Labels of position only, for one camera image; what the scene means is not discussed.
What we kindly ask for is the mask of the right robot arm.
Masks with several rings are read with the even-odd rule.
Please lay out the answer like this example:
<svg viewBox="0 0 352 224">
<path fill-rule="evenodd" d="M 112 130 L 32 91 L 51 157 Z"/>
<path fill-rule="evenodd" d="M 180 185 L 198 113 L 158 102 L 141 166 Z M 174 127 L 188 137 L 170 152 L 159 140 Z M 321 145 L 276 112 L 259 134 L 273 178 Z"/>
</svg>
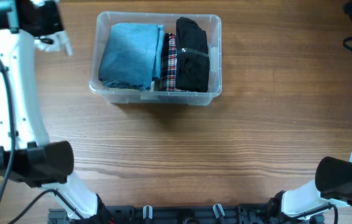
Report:
<svg viewBox="0 0 352 224">
<path fill-rule="evenodd" d="M 352 0 L 343 7 L 352 21 Z M 343 40 L 345 49 L 352 52 L 352 36 Z M 352 153 L 348 161 L 324 157 L 307 184 L 271 198 L 264 214 L 264 222 L 301 223 L 327 209 L 332 209 L 334 221 L 338 221 L 337 210 L 352 207 Z"/>
</svg>

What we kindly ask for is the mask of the plaid flannel shirt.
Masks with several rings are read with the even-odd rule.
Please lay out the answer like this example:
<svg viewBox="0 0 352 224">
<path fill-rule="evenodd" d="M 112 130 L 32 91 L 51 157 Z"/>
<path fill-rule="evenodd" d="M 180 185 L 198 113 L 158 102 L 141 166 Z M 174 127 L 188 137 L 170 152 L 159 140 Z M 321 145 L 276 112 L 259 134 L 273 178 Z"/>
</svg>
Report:
<svg viewBox="0 0 352 224">
<path fill-rule="evenodd" d="M 164 36 L 159 79 L 160 91 L 182 91 L 176 88 L 177 49 L 175 38 L 173 33 L 166 33 Z"/>
</svg>

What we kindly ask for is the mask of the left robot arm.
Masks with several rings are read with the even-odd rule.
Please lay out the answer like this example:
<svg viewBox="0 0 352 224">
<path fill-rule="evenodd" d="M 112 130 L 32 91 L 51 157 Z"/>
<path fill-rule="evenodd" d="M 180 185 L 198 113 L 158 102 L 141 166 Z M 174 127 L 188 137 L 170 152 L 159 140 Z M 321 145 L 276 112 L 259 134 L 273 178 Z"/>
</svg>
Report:
<svg viewBox="0 0 352 224">
<path fill-rule="evenodd" d="M 42 121 L 35 46 L 72 47 L 57 1 L 0 1 L 0 176 L 53 195 L 70 223 L 113 223 L 100 197 L 74 171 L 72 147 L 51 142 Z"/>
</svg>

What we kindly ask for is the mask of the blue denim cloth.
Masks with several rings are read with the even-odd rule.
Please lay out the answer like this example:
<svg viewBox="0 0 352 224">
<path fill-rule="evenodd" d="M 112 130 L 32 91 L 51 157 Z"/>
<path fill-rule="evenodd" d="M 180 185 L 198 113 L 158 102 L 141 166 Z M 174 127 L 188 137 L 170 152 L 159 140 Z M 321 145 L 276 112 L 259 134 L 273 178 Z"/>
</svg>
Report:
<svg viewBox="0 0 352 224">
<path fill-rule="evenodd" d="M 98 78 L 106 88 L 146 91 L 160 78 L 164 26 L 118 23 L 111 27 Z"/>
</svg>

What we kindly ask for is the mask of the black garment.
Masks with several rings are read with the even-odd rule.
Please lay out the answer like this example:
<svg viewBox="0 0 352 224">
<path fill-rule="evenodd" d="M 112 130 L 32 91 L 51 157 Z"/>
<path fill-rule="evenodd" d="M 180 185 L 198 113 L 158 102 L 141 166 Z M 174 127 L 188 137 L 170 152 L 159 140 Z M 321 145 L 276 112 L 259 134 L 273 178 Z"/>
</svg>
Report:
<svg viewBox="0 0 352 224">
<path fill-rule="evenodd" d="M 208 91 L 210 59 L 206 31 L 186 17 L 176 21 L 177 71 L 175 87 L 185 91 Z"/>
</svg>

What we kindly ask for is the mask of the clear plastic storage container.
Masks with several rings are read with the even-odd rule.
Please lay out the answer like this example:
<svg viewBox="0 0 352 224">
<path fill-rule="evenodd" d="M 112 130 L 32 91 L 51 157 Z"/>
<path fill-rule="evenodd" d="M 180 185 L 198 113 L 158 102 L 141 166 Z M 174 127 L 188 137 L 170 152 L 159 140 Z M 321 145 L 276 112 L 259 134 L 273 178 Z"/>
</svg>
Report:
<svg viewBox="0 0 352 224">
<path fill-rule="evenodd" d="M 194 20 L 206 31 L 210 58 L 208 91 L 206 93 L 182 91 L 138 91 L 128 89 L 107 89 L 99 81 L 98 72 L 104 48 L 111 27 L 117 23 L 145 23 L 163 25 L 166 32 L 176 32 L 176 20 L 179 17 Z M 96 23 L 96 37 L 93 48 L 90 90 L 114 104 L 128 103 L 175 103 L 194 106 L 206 106 L 222 92 L 222 24 L 214 14 L 159 14 L 143 12 L 104 11 L 99 14 Z"/>
</svg>

